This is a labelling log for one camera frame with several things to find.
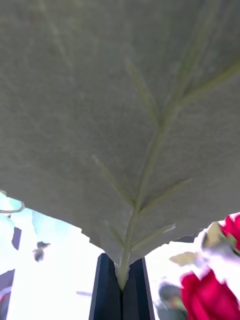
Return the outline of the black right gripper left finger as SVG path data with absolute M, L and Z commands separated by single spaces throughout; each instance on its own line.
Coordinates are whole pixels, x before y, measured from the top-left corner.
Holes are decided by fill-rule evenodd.
M 121 320 L 122 298 L 115 265 L 106 253 L 97 259 L 91 297 L 90 320 Z

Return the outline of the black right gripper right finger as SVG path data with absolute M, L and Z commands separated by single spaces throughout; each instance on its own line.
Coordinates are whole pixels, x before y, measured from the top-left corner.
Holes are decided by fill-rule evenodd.
M 123 320 L 155 318 L 146 261 L 136 260 L 129 267 L 128 280 L 122 292 Z

